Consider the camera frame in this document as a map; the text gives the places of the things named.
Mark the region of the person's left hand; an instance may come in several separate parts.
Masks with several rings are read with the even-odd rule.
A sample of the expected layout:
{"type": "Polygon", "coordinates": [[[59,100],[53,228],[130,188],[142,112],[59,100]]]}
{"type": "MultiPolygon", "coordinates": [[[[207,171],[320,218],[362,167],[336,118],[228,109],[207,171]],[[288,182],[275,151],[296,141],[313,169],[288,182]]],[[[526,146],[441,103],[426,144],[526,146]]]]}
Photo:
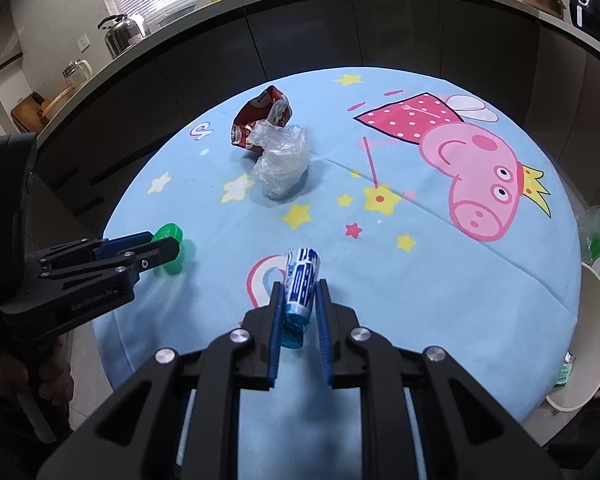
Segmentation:
{"type": "Polygon", "coordinates": [[[74,380],[67,334],[42,340],[29,350],[0,349],[0,396],[28,389],[53,405],[67,406],[72,400],[74,380]]]}

